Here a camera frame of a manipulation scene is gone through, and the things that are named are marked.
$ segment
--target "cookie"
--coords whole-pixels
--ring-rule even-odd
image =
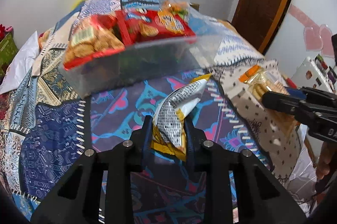
[[[78,58],[86,57],[95,52],[94,47],[90,44],[78,44],[73,47],[74,55]]]
[[[69,62],[75,59],[76,56],[72,49],[68,48],[64,53],[64,62]]]
[[[142,36],[156,36],[159,33],[157,28],[141,22],[139,23],[139,30]]]
[[[101,29],[97,36],[98,40],[105,41],[110,48],[117,49],[124,47],[124,44],[109,30]]]
[[[94,44],[94,49],[96,52],[103,51],[109,48],[109,43],[106,40],[97,40]]]

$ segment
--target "human hand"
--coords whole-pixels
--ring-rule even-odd
[[[337,152],[337,144],[331,144],[323,142],[320,158],[318,160],[316,175],[317,180],[322,179],[325,175],[330,172],[329,164],[332,160],[333,155]]]

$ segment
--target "blue patterned blanket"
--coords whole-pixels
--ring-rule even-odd
[[[87,102],[80,100],[55,69],[64,50],[60,45],[64,41],[57,40],[57,34],[65,31],[76,11],[80,12],[74,25],[90,14],[134,6],[157,9],[159,0],[88,0],[79,5],[56,24],[47,41],[48,50],[43,52],[40,75],[28,73],[13,97],[9,124],[1,130],[3,143],[0,147],[4,147],[5,164],[0,166],[0,175],[4,177],[8,194],[28,219],[85,148],[92,145],[97,151],[105,151],[128,139],[133,130],[142,126],[146,115],[154,114],[164,97],[203,73],[201,70],[185,71],[101,92]],[[191,10],[189,25],[197,35],[217,33],[223,36],[216,57],[219,65],[260,59],[240,37],[213,18]],[[195,126],[203,129],[208,139],[236,152],[249,148],[272,169],[268,154],[255,140],[247,122],[234,112],[217,81],[210,80],[192,116]],[[87,127],[86,118],[90,120]],[[229,175],[235,208],[234,177]],[[136,223],[202,221],[205,174],[189,173],[181,161],[153,152],[145,170],[132,174],[131,183]],[[103,180],[103,192],[105,186],[106,180]],[[104,215],[104,204],[101,207],[101,215]]]

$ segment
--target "metal screw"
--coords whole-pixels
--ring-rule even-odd
[[[94,153],[95,151],[93,149],[88,149],[84,152],[87,157],[91,157]]]
[[[123,146],[125,147],[131,147],[134,143],[132,142],[132,140],[125,140],[123,141]]]
[[[241,151],[242,154],[245,156],[245,157],[250,157],[253,153],[251,152],[251,150],[247,150],[247,149],[244,149]]]
[[[211,140],[205,140],[204,142],[203,142],[203,145],[205,146],[205,147],[207,147],[207,148],[210,148],[210,147],[212,147],[213,146],[213,141],[211,141]]]

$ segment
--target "red snack package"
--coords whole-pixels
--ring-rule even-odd
[[[117,19],[112,15],[92,15],[83,19],[65,51],[65,70],[123,51],[124,44],[113,34],[116,23]]]
[[[116,16],[125,46],[156,39],[195,36],[179,15],[167,10],[126,9],[116,11]]]

